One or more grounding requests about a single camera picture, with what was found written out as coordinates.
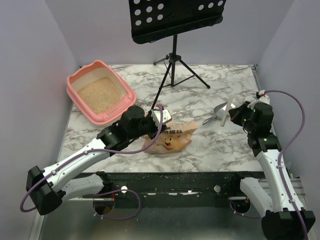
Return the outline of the white bag sealing clip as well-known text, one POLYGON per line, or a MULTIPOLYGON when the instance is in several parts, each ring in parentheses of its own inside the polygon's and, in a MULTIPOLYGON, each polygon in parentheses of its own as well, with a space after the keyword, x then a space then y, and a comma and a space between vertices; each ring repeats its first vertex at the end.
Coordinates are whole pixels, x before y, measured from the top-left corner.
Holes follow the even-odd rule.
POLYGON ((224 113, 223 113, 221 121, 220 121, 220 126, 221 127, 225 126, 225 123, 226 123, 226 120, 227 120, 227 116, 229 114, 229 110, 231 110, 234 107, 233 100, 234 100, 234 98, 230 97, 227 100, 227 102, 224 104, 224 107, 222 108, 222 110, 224 110, 224 113))

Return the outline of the orange cat litter bag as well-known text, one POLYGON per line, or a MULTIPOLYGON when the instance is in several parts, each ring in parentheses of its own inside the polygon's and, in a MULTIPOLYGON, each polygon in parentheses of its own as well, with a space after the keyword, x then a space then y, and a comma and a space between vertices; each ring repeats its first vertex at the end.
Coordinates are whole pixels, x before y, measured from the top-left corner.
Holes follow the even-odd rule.
POLYGON ((198 129, 195 121, 168 123, 155 143, 144 152, 148 154, 171 154, 184 150, 191 144, 192 135, 198 129))

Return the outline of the metal litter scoop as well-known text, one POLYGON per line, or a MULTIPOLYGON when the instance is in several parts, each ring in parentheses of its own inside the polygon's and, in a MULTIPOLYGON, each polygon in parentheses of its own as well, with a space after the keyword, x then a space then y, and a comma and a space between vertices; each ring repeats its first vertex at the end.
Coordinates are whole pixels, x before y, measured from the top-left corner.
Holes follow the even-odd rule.
POLYGON ((221 103, 219 105, 217 105, 214 109, 213 109, 213 115, 209 118, 207 118, 203 123, 202 125, 206 125, 208 122, 214 120, 214 119, 219 119, 221 120, 222 117, 223 117, 223 113, 224 113, 224 110, 222 110, 222 108, 225 106, 225 103, 221 103))

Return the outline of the pink litter box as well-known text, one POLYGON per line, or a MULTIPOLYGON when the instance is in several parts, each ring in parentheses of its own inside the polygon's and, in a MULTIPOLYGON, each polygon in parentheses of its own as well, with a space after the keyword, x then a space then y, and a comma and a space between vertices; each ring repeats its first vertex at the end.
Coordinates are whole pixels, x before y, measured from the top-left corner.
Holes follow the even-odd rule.
POLYGON ((67 77, 66 92, 87 119, 107 126, 137 100, 135 91, 109 65, 95 60, 67 77))

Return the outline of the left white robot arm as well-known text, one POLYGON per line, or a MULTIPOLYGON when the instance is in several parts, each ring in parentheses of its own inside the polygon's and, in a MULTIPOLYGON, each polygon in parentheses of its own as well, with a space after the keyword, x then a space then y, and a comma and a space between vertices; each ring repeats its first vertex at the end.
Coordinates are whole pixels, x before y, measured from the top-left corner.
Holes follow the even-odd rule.
POLYGON ((63 201, 84 195, 100 196, 105 187, 100 174, 87 178, 77 176, 114 154, 125 154, 124 149, 140 137, 149 136, 155 141, 165 129, 166 122, 171 119, 170 113, 160 104, 147 114, 139 106, 130 106, 120 120, 104 128, 78 152, 44 169, 38 166, 29 169, 27 193, 20 203, 20 211, 29 212, 24 208, 27 198, 31 198, 33 209, 44 216, 56 210, 63 201))

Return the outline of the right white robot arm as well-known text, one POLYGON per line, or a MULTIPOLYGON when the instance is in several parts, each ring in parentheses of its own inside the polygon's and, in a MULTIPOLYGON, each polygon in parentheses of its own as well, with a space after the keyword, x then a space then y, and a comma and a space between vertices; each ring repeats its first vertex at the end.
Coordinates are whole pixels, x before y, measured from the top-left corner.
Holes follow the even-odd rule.
POLYGON ((258 179, 240 180, 240 190, 261 217, 263 234, 268 240, 306 240, 315 223, 315 215, 300 201, 281 155, 278 137, 271 131, 273 108, 265 102, 248 102, 229 110, 230 120, 247 133, 247 142, 259 162, 267 185, 258 179))

